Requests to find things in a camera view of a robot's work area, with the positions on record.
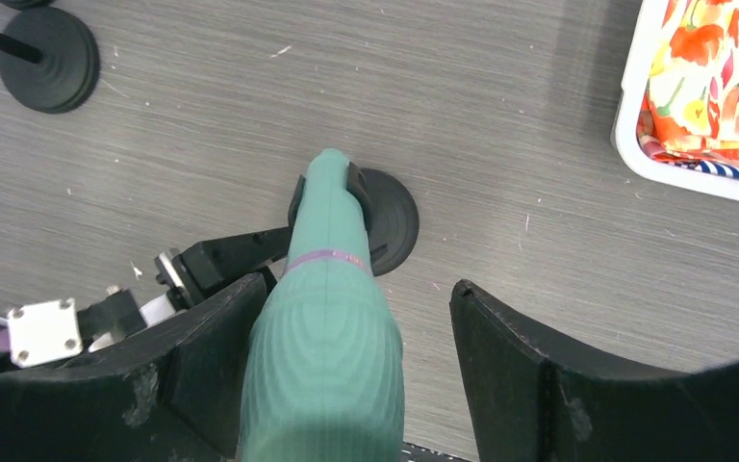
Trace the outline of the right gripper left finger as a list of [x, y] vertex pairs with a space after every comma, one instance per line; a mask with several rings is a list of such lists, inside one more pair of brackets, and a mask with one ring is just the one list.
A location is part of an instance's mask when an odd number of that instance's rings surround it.
[[250, 274], [113, 346], [0, 373], [0, 461], [234, 459], [248, 333], [266, 298]]

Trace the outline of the mint green microphone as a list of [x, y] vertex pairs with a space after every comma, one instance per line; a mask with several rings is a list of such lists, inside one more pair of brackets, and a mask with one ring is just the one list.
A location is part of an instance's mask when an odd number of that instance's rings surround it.
[[350, 161], [309, 164], [287, 267], [249, 336], [244, 461], [396, 461], [404, 426], [403, 345], [370, 270]]

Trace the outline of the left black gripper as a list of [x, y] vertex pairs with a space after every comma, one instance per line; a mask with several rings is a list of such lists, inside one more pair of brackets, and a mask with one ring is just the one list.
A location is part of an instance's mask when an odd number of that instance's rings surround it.
[[286, 226], [172, 248], [155, 259], [156, 281], [178, 309], [197, 306], [251, 273], [261, 274], [271, 292], [277, 278], [269, 266], [287, 256], [291, 236]]

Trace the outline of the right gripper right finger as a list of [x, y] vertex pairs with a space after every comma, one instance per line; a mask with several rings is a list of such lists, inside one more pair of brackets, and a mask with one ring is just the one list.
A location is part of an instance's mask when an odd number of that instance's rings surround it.
[[739, 361], [700, 372], [578, 341], [457, 282], [451, 324], [483, 461], [739, 461]]

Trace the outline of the black mic stand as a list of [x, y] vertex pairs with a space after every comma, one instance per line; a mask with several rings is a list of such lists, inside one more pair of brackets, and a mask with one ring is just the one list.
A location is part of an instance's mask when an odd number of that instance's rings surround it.
[[78, 109], [100, 77], [95, 36], [48, 1], [4, 1], [17, 14], [0, 32], [0, 78], [24, 107], [50, 115]]
[[420, 230], [415, 199], [399, 180], [341, 158], [316, 159], [299, 176], [288, 221], [284, 285], [369, 285], [410, 256]]

